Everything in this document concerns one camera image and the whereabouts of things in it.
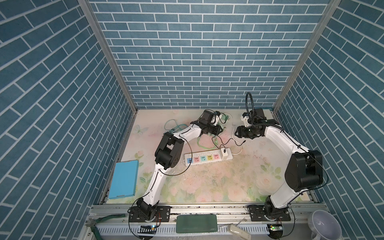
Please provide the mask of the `white power strip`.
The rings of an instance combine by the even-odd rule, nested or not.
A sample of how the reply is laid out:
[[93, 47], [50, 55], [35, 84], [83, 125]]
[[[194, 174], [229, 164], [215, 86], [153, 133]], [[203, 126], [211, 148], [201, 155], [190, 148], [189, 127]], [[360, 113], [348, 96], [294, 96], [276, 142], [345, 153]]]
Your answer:
[[[226, 160], [232, 160], [233, 154], [230, 148], [226, 148], [229, 154]], [[210, 150], [210, 151], [202, 151], [196, 153], [184, 154], [184, 163], [188, 167], [189, 165], [201, 165], [207, 163], [215, 163], [223, 161], [220, 156], [221, 149]]]

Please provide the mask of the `white charger adapter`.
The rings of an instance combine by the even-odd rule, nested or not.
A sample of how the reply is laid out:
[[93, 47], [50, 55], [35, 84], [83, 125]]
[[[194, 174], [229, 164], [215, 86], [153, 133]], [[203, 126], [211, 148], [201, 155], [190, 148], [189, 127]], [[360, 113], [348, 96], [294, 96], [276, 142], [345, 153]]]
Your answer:
[[225, 161], [225, 160], [228, 158], [229, 154], [228, 154], [226, 148], [221, 148], [220, 156], [221, 156], [221, 159], [222, 159], [223, 161]]

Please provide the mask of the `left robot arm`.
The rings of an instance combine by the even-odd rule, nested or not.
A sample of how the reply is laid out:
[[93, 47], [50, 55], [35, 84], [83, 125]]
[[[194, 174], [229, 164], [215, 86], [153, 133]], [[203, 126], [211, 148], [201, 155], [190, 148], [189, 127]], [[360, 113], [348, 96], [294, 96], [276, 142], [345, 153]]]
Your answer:
[[167, 176], [175, 177], [178, 174], [170, 174], [169, 171], [174, 168], [182, 156], [184, 145], [189, 147], [190, 141], [201, 135], [219, 135], [223, 132], [222, 120], [225, 114], [218, 111], [204, 110], [201, 116], [192, 121], [190, 125], [179, 132], [166, 132], [163, 135], [155, 151], [155, 169], [150, 184], [145, 194], [134, 201], [137, 206], [140, 220], [149, 222], [156, 216], [157, 206], [160, 201], [160, 193], [165, 184]]

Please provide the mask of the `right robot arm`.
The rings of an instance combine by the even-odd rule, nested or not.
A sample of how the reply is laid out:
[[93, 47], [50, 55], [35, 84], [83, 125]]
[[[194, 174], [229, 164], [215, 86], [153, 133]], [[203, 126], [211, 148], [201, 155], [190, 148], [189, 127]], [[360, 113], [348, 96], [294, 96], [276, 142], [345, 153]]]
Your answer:
[[254, 139], [266, 137], [287, 157], [285, 182], [264, 205], [264, 216], [271, 221], [288, 216], [290, 203], [304, 192], [323, 184], [323, 156], [294, 140], [274, 119], [267, 119], [262, 109], [246, 110], [241, 116], [242, 126], [237, 127], [235, 136]]

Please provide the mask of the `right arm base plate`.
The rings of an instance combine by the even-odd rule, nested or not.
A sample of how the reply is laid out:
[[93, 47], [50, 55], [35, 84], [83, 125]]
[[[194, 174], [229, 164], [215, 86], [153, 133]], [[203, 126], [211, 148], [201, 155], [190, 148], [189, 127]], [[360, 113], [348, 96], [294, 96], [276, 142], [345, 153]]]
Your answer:
[[277, 209], [270, 203], [265, 203], [262, 205], [248, 205], [247, 211], [250, 214], [252, 222], [289, 222], [291, 221], [291, 216], [289, 214], [289, 208]]

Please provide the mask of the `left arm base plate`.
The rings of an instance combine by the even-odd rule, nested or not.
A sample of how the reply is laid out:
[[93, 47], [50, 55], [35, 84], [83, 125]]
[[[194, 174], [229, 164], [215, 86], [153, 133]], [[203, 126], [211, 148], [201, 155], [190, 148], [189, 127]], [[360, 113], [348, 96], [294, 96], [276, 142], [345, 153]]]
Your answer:
[[130, 223], [144, 223], [144, 222], [155, 222], [156, 217], [160, 217], [161, 222], [169, 222], [170, 221], [170, 214], [171, 214], [171, 206], [157, 206], [155, 215], [152, 216], [150, 219], [147, 219], [147, 217], [144, 214], [141, 214], [141, 211], [139, 210], [139, 207], [135, 206], [132, 208], [131, 212], [129, 213], [129, 221]]

